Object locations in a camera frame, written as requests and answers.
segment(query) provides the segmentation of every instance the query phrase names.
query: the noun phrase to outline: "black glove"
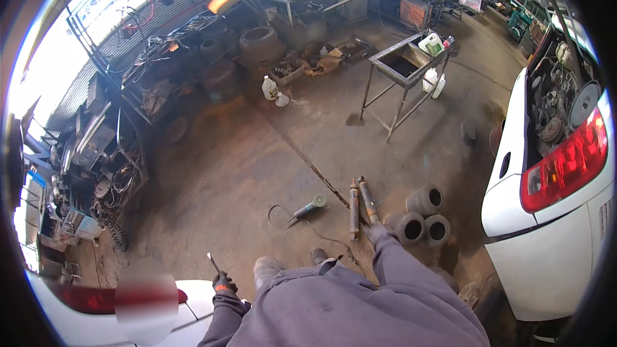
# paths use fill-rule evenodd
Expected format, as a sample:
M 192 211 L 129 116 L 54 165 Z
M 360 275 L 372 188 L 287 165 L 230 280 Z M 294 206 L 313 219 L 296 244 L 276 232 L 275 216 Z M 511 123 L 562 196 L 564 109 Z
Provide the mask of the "black glove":
M 363 225 L 362 228 L 364 229 L 364 234 L 373 246 L 380 238 L 386 238 L 388 236 L 392 236 L 398 241 L 398 237 L 390 232 L 381 222 L 372 224 L 370 227 Z
M 231 277 L 228 277 L 227 273 L 223 271 L 212 279 L 212 287 L 214 287 L 214 292 L 216 293 L 223 289 L 229 289 L 234 293 L 237 292 L 236 284 L 232 283 Z

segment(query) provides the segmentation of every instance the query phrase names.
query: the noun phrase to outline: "person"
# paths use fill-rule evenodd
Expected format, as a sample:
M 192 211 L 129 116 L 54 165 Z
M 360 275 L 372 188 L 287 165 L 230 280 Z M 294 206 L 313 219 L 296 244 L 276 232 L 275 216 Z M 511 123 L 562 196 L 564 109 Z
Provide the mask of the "person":
M 474 312 L 440 276 L 383 225 L 365 233 L 380 288 L 318 248 L 314 267 L 262 257 L 250 310 L 227 274 L 217 275 L 212 323 L 198 347 L 489 346 Z

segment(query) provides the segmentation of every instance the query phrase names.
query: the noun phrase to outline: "engine compartment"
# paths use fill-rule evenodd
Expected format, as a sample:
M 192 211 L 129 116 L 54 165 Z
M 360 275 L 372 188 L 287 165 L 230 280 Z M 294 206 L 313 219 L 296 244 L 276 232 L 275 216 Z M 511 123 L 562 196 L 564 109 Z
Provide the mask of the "engine compartment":
M 582 83 L 576 79 L 576 61 Z M 602 86 L 597 78 L 599 69 L 589 53 L 582 47 L 570 51 L 564 34 L 552 27 L 527 73 L 527 168 L 530 168 L 555 150 L 589 117 Z

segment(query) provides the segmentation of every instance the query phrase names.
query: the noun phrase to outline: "person's arm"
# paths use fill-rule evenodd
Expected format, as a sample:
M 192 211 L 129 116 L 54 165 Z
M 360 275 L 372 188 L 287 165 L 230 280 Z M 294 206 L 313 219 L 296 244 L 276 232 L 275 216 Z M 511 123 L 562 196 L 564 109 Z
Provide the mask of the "person's arm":
M 245 305 L 236 295 L 236 285 L 231 283 L 225 272 L 221 271 L 221 274 L 214 279 L 213 285 L 216 294 L 212 299 L 214 302 L 212 322 L 197 347 L 226 346 L 246 314 Z
M 373 270 L 380 285 L 417 287 L 422 282 L 427 282 L 434 287 L 448 287 L 440 276 L 405 251 L 396 237 L 383 225 L 374 224 L 365 228 L 365 233 L 375 247 Z

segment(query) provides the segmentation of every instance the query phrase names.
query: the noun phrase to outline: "black shoe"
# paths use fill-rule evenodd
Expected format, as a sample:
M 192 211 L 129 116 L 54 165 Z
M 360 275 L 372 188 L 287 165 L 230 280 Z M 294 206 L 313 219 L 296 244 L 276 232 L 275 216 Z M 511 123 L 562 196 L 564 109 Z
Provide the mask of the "black shoe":
M 310 258 L 313 260 L 313 263 L 318 266 L 328 258 L 328 255 L 326 254 L 326 251 L 321 248 L 315 248 L 310 252 Z

